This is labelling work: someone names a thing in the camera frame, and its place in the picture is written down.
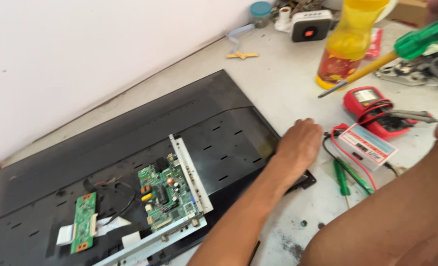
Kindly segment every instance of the teal lid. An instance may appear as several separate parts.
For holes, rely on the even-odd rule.
[[[250,13],[254,17],[263,17],[271,12],[271,4],[269,2],[255,2],[250,6]]]

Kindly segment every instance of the red multimeter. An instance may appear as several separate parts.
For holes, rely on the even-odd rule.
[[[405,133],[415,122],[388,115],[388,111],[393,109],[393,103],[372,86],[347,92],[344,106],[357,116],[357,123],[384,140]]]

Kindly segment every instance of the bottle label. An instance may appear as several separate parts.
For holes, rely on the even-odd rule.
[[[335,57],[326,49],[324,50],[324,54],[322,54],[321,64],[319,65],[317,74],[323,81],[336,84],[354,73],[361,62],[362,58],[342,59]]]

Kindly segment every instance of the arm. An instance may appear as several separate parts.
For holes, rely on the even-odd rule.
[[[322,129],[312,119],[288,130],[263,172],[208,233],[188,266],[245,266],[268,215],[316,159]]]
[[[438,128],[436,138],[414,167],[318,232],[300,266],[438,265]]]

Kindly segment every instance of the white wall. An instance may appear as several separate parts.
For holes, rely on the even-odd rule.
[[[0,161],[243,26],[253,2],[0,0]]]

